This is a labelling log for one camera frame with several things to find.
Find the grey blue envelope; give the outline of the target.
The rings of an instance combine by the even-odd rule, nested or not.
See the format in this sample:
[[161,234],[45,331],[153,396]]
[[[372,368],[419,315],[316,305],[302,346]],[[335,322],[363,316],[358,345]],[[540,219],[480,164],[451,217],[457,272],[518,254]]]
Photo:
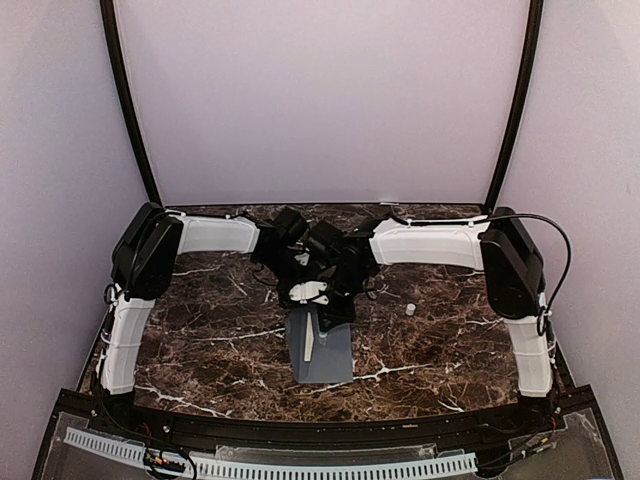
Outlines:
[[[307,313],[314,317],[315,344],[312,361],[303,361]],[[351,326],[344,324],[328,333],[325,345],[318,342],[319,315],[315,307],[296,308],[286,322],[286,339],[293,376],[299,384],[342,384],[354,380]]]

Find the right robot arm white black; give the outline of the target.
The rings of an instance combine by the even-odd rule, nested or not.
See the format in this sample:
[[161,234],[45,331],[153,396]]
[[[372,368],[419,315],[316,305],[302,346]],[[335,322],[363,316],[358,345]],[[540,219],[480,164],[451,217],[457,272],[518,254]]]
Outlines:
[[305,276],[289,297],[322,306],[321,329],[351,323],[353,298],[381,266],[429,264],[463,267],[483,274],[491,309],[507,325],[523,397],[510,413],[521,434],[534,432],[549,416],[544,399],[554,383],[553,345],[548,339],[555,294],[547,294],[544,260],[524,226],[529,213],[508,207],[490,215],[449,220],[401,219],[392,213],[365,221],[348,233],[318,225],[306,241],[311,262],[331,271],[327,279]]

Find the beige lined letter paper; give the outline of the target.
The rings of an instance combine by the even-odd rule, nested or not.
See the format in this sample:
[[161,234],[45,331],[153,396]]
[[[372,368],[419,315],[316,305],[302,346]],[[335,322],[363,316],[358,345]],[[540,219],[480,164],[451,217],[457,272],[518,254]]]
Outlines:
[[313,349],[315,344],[314,317],[311,312],[306,316],[305,339],[303,349],[303,361],[310,363],[312,361]]

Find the black frame post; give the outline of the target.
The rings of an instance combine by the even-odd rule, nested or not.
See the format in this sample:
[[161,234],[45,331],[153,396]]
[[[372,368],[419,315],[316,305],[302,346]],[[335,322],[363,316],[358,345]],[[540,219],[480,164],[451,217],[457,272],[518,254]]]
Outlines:
[[138,173],[147,199],[162,205],[163,202],[152,171],[151,162],[146,152],[131,94],[116,19],[115,2],[111,0],[100,0],[99,6],[112,76]]
[[543,0],[531,0],[529,2],[522,53],[514,93],[496,165],[487,195],[483,202],[483,211],[485,213],[492,212],[497,206],[515,148],[534,68],[543,9]]

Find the right black frame post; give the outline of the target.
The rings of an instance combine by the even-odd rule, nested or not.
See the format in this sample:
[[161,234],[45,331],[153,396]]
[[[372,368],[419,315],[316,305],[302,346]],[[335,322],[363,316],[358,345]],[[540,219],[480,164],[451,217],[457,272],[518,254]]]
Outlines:
[[483,211],[485,213],[492,212],[497,206],[515,148],[534,68],[543,9],[543,0],[531,0],[529,2],[522,53],[514,93],[496,165],[487,195],[483,202]]

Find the black curved front rail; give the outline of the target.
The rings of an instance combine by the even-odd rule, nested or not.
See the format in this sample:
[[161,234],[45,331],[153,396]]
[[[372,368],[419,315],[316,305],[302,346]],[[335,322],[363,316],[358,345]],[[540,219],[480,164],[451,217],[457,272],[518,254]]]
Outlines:
[[529,431],[514,406],[468,413],[364,422],[269,422],[222,419],[117,402],[110,413],[145,437],[214,452],[223,446],[293,450],[347,450],[434,443],[439,447],[490,448]]

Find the clear acrylic front plate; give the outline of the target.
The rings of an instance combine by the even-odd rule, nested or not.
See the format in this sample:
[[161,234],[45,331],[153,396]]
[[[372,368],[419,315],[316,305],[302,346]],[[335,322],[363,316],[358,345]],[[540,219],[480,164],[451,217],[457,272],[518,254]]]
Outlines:
[[392,447],[350,447],[320,449],[293,447],[232,447],[218,446],[214,458],[238,463],[292,465],[364,465],[409,462],[437,457],[435,444]]

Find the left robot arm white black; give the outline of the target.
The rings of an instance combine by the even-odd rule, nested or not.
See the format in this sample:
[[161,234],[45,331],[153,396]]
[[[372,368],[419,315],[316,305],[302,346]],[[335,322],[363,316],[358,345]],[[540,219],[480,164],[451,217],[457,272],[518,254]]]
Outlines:
[[106,351],[97,379],[110,395],[129,394],[142,335],[155,302],[168,289],[178,256],[186,253],[236,252],[272,270],[288,293],[300,282],[303,265],[294,245],[308,229],[303,216],[284,208],[272,220],[247,215],[197,216],[143,204],[112,253],[112,286]]

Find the left black frame post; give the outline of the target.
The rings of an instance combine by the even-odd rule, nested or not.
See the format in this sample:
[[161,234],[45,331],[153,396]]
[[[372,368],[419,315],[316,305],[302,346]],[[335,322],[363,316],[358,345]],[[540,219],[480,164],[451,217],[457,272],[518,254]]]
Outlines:
[[100,0],[99,6],[112,76],[138,173],[147,199],[162,205],[163,202],[152,171],[151,162],[146,152],[131,94],[116,19],[115,2],[111,0]]

